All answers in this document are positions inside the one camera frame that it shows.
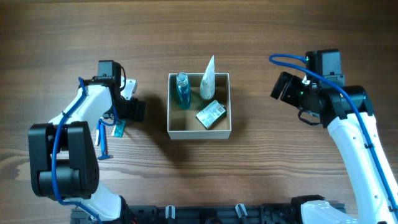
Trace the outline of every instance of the small box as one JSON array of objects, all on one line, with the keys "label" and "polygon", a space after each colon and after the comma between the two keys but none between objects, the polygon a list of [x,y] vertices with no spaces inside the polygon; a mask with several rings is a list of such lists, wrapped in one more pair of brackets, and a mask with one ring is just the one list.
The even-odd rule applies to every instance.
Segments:
[{"label": "small box", "polygon": [[201,122],[204,127],[209,130],[218,121],[226,115],[225,106],[217,100],[211,102],[205,109],[197,114],[197,120]]},{"label": "small box", "polygon": [[[232,131],[231,97],[229,74],[216,73],[215,95],[211,100],[200,97],[200,82],[203,73],[187,73],[191,84],[191,107],[183,110],[178,104],[176,73],[169,74],[169,92],[167,94],[167,132],[170,139],[228,139]],[[197,120],[196,115],[217,100],[226,108],[226,117],[221,118],[212,128],[206,128]]]}]

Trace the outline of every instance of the cardboard box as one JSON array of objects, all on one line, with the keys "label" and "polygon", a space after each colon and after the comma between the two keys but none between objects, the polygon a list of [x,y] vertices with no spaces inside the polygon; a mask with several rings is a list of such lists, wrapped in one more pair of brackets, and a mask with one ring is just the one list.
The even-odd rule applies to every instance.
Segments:
[{"label": "cardboard box", "polygon": [[[211,100],[204,100],[200,97],[200,82],[203,73],[187,73],[187,75],[191,84],[191,107],[188,110],[183,110],[178,105],[177,74],[169,74],[167,132],[170,139],[228,139],[232,131],[229,74],[216,73],[216,90]],[[217,100],[225,106],[226,118],[220,118],[209,130],[206,130],[197,120],[196,115],[213,100]]]}]

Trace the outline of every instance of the black cable clip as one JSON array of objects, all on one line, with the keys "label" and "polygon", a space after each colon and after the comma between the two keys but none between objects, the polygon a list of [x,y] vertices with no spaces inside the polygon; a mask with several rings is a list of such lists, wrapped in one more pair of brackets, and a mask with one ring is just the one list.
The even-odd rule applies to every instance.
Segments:
[{"label": "black cable clip", "polygon": [[316,125],[318,125],[318,124],[321,124],[321,122],[311,122],[311,121],[309,121],[309,120],[306,120],[306,119],[304,119],[304,118],[302,118],[301,117],[301,114],[304,112],[304,110],[300,110],[299,112],[298,112],[298,119],[299,120],[301,120],[301,121],[303,121],[304,123],[306,123],[306,124],[309,124],[309,125],[311,125],[311,126],[316,126]]},{"label": "black cable clip", "polygon": [[365,146],[365,149],[370,149],[371,147],[374,147],[374,145],[373,144],[364,144],[364,146]]},{"label": "black cable clip", "polygon": [[71,115],[68,115],[67,113],[65,113],[65,112],[63,112],[63,111],[62,111],[62,116],[67,116],[68,118],[71,118],[71,117],[72,117]]},{"label": "black cable clip", "polygon": [[390,211],[390,212],[396,212],[396,211],[398,211],[398,208],[391,208],[391,206],[388,206],[388,210]]},{"label": "black cable clip", "polygon": [[87,86],[85,86],[85,87],[81,90],[81,94],[83,94],[83,95],[85,95],[85,96],[88,96],[86,87],[87,87]]}]

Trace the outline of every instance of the blue liquid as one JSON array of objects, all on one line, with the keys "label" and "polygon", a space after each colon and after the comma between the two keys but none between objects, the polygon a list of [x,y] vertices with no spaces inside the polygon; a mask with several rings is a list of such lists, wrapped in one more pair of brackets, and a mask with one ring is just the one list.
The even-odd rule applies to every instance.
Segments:
[{"label": "blue liquid", "polygon": [[191,107],[191,84],[188,75],[183,72],[177,75],[177,93],[181,109],[189,109]]}]

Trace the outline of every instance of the wire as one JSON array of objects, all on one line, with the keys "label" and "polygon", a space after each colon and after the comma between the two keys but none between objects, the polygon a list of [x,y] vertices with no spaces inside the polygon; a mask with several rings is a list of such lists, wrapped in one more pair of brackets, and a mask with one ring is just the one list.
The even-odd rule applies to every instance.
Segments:
[{"label": "wire", "polygon": [[105,133],[105,126],[99,126],[99,135],[101,136],[101,154],[105,154],[106,152],[106,133]]},{"label": "wire", "polygon": [[127,83],[127,80],[126,80],[126,71],[124,71],[123,66],[120,66],[120,67],[122,68],[122,70],[123,70],[123,75],[124,75],[124,86],[123,86],[122,88],[120,88],[120,91],[123,91],[124,88],[126,87],[126,83]]},{"label": "wire", "polygon": [[102,123],[102,124],[105,124],[105,125],[107,125],[107,126],[114,126],[117,122],[118,122],[118,113],[116,112],[116,107],[113,105],[113,114],[114,114],[114,119],[113,119],[113,123],[112,124],[109,124],[109,123],[106,123],[105,121],[103,121],[102,119],[100,119],[99,121]]},{"label": "wire", "polygon": [[273,54],[273,55],[271,55],[270,57],[269,57],[269,61],[270,62],[272,62],[272,63],[274,63],[274,64],[277,64],[277,63],[275,63],[275,62],[277,62],[277,61],[275,61],[274,60],[274,62],[271,60],[272,58],[274,58],[274,57],[284,57],[284,58],[294,58],[294,59],[297,59],[297,60],[300,60],[300,61],[302,61],[303,63],[306,63],[307,62],[307,59],[305,58],[305,57],[301,57],[301,56],[298,56],[298,55],[291,55],[291,54]]},{"label": "wire", "polygon": [[52,161],[51,161],[52,188],[54,190],[55,198],[61,205],[76,205],[77,207],[82,208],[85,212],[89,213],[91,216],[95,217],[98,220],[99,224],[103,224],[103,222],[100,219],[100,215],[95,214],[88,207],[81,204],[81,202],[64,202],[61,198],[61,195],[60,195],[60,192],[58,189],[57,169],[56,169],[56,167],[57,167],[57,151],[59,148],[62,126],[65,123],[65,121],[69,118],[69,116],[79,107],[81,102],[83,102],[83,100],[86,98],[86,88],[84,86],[83,79],[80,77],[79,77],[79,82],[80,82],[80,86],[81,86],[81,96],[76,101],[76,103],[66,113],[63,114],[63,117],[58,124],[57,132],[55,133],[55,140],[54,140],[54,146],[52,149]]},{"label": "wire", "polygon": [[340,94],[342,94],[342,95],[344,96],[344,98],[346,99],[347,103],[348,103],[348,104],[350,105],[350,107],[353,109],[356,118],[358,119],[359,126],[361,127],[362,132],[363,132],[363,134],[364,134],[364,136],[365,136],[365,140],[366,140],[366,142],[368,143],[368,147],[369,147],[369,150],[370,150],[370,152],[371,152],[373,161],[374,161],[374,163],[375,163],[375,165],[376,165],[376,169],[377,169],[377,171],[379,172],[381,181],[382,181],[383,186],[384,186],[384,188],[385,188],[385,190],[386,190],[386,192],[387,192],[388,199],[389,199],[390,202],[391,202],[392,209],[393,209],[393,211],[394,211],[394,213],[395,213],[395,215],[396,215],[396,217],[397,217],[397,219],[398,219],[398,209],[397,209],[398,206],[397,206],[397,203],[396,203],[396,201],[395,201],[395,198],[394,198],[394,196],[393,196],[393,194],[392,194],[392,191],[391,191],[391,189],[390,189],[390,187],[389,187],[387,178],[386,178],[386,176],[384,175],[384,172],[383,172],[383,169],[382,169],[382,167],[381,167],[379,158],[378,158],[378,156],[377,156],[377,154],[376,154],[376,150],[374,149],[374,144],[372,143],[371,137],[370,137],[370,135],[369,135],[369,133],[368,133],[368,130],[366,129],[365,123],[363,122],[363,119],[362,119],[362,117],[361,117],[361,115],[360,115],[360,113],[359,113],[357,107],[355,106],[354,102],[351,100],[351,98],[349,97],[349,95],[348,95],[340,86],[334,84],[333,82],[327,80],[326,78],[323,78],[322,76],[316,74],[315,72],[313,72],[313,71],[311,71],[311,70],[308,70],[308,69],[306,69],[306,68],[303,68],[303,67],[301,67],[301,66],[292,64],[292,63],[276,61],[276,60],[274,60],[274,57],[290,57],[290,58],[299,59],[299,60],[301,60],[302,62],[304,62],[304,61],[302,60],[303,57],[297,56],[297,55],[274,54],[274,55],[269,56],[269,61],[272,62],[272,63],[274,63],[274,64],[276,64],[276,65],[281,65],[281,66],[285,66],[285,67],[289,67],[289,68],[294,68],[294,69],[300,70],[300,71],[306,73],[307,75],[310,75],[310,76],[312,76],[312,77],[315,77],[315,78],[319,79],[321,82],[324,82],[324,83],[330,85],[332,88],[334,88],[335,90],[337,90]]}]

